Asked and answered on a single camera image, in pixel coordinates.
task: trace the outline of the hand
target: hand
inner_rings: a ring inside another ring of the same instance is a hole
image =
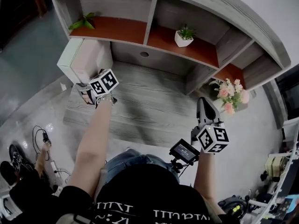
[[[43,143],[43,147],[42,149],[45,151],[49,151],[51,148],[51,143],[49,141],[46,141],[45,143]]]

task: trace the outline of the flower bouquet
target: flower bouquet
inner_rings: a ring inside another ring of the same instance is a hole
[[[249,93],[243,89],[239,79],[236,79],[233,84],[229,79],[226,79],[226,82],[214,80],[210,85],[213,84],[219,86],[214,90],[218,91],[217,98],[222,100],[223,104],[221,107],[228,114],[234,114],[239,103],[246,104],[249,102]]]

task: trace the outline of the black and white cube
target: black and white cube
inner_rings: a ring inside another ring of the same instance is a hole
[[[204,153],[219,153],[229,143],[226,130],[221,127],[206,125],[196,137]]]
[[[95,96],[108,94],[118,84],[118,80],[111,69],[105,70],[89,82]]]

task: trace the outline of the white box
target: white box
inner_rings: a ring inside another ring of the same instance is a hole
[[[226,130],[221,127],[206,125],[196,138],[204,153],[219,153],[229,144]]]
[[[82,38],[71,38],[57,62],[57,66],[74,84],[81,83],[80,79],[71,68],[71,64],[82,42]]]
[[[87,84],[101,69],[110,69],[112,64],[110,42],[84,39],[71,68]]]
[[[111,69],[105,70],[89,82],[95,96],[108,94],[118,84],[118,80]]]

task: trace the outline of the flower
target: flower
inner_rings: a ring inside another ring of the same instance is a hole
[[[247,104],[249,102],[249,93],[247,90],[241,91],[240,99],[243,104]]]
[[[240,80],[239,80],[239,79],[236,79],[235,82],[234,82],[234,84],[235,84],[235,85],[240,84]]]
[[[233,108],[233,104],[232,103],[226,103],[224,105],[224,109],[225,111],[228,113],[228,114],[234,114],[235,113],[235,110]]]
[[[223,89],[221,89],[221,90],[219,91],[219,96],[220,96],[221,98],[225,98],[226,96],[228,96],[228,90],[227,90],[227,88],[223,88]]]
[[[235,91],[237,93],[240,93],[243,90],[243,86],[241,84],[236,84],[235,85]]]
[[[228,84],[228,94],[230,96],[234,96],[234,94],[235,94],[235,89],[234,89],[234,86],[232,84]]]

